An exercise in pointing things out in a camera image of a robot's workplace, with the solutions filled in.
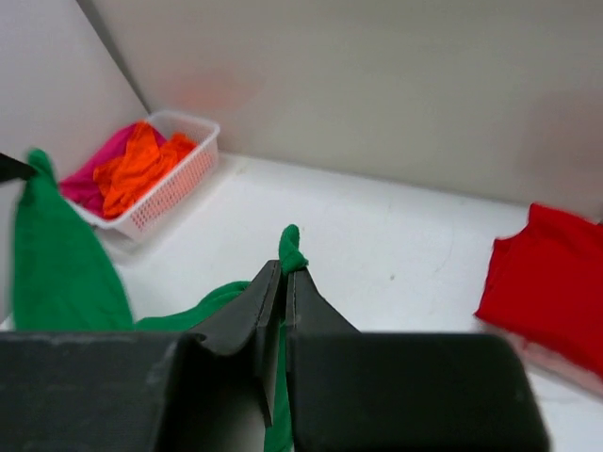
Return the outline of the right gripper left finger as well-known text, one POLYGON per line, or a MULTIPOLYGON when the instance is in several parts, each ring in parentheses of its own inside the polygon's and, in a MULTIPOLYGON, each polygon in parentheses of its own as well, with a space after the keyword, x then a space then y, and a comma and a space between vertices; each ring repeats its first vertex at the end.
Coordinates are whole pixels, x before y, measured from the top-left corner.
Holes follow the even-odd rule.
POLYGON ((5 332, 5 451, 226 451, 274 420, 277 261, 182 332, 5 332))

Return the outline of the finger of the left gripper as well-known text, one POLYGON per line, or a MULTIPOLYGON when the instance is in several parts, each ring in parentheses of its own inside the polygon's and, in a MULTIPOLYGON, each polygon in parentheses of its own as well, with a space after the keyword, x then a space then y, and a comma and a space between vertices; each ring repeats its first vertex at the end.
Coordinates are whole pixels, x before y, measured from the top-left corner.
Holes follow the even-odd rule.
POLYGON ((0 184, 15 180, 27 181, 36 175, 36 170, 30 165, 0 153, 0 184))

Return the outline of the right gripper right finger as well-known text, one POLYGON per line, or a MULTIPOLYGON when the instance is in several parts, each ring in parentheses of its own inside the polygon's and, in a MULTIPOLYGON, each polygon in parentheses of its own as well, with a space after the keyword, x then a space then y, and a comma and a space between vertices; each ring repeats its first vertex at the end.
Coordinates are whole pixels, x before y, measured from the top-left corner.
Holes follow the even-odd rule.
POLYGON ((487 333, 361 332, 306 270, 286 291, 298 451, 546 451, 524 367, 487 333))

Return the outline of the green t shirt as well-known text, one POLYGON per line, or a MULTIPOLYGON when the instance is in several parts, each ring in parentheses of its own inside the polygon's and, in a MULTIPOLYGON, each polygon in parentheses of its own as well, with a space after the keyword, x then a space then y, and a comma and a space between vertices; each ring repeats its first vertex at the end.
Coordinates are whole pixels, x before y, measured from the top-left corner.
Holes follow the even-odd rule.
MULTIPOLYGON (((205 321, 252 283, 225 284, 180 314, 135 320, 105 249, 60 195, 47 154, 33 150, 27 164, 36 175, 26 181, 15 211, 10 286, 14 328, 9 332, 182 332, 205 321)), ((299 244, 299 229, 286 227, 275 260, 281 268, 282 288, 289 274, 307 265, 299 244)), ((288 451, 293 446, 280 295, 274 420, 263 436, 267 451, 288 451)))

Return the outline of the magenta t shirt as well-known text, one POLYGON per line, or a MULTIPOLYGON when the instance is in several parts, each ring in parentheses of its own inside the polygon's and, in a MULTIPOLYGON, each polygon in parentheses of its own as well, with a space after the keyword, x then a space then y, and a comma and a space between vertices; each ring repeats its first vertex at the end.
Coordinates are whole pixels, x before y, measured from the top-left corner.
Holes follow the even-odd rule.
POLYGON ((125 153, 126 142, 136 125, 132 123, 117 131, 80 169, 61 180, 59 182, 61 195, 97 217, 102 217, 104 197, 93 180, 94 170, 125 153))

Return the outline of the orange t shirt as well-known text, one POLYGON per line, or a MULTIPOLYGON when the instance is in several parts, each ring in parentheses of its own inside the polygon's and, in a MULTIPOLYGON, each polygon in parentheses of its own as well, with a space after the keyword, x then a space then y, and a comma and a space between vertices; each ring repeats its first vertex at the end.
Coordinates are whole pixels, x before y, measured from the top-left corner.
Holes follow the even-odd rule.
POLYGON ((155 132, 149 122, 137 122, 126 140, 124 154, 94 169, 93 180, 103 196, 104 218, 122 215, 197 147, 183 133, 175 133, 160 144, 155 132))

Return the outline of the white plastic basket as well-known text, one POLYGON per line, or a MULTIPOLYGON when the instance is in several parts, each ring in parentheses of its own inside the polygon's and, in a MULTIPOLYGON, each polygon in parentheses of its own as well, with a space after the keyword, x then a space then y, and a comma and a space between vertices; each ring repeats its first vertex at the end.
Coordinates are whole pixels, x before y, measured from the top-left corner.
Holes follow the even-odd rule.
POLYGON ((88 224, 122 234, 136 243, 142 242, 173 208, 191 195, 219 162, 220 126, 216 122, 173 110, 156 111, 147 121, 164 135, 185 133, 197 143, 196 148, 118 218, 102 219, 77 203, 70 203, 88 224))

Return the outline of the red folded t shirt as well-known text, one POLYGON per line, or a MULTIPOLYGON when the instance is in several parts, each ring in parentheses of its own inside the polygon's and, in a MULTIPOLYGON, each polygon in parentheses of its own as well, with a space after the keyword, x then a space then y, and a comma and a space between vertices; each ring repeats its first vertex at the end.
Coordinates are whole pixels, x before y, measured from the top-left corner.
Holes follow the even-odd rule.
POLYGON ((519 233, 494 241, 474 315, 600 376, 601 225, 532 204, 519 233))

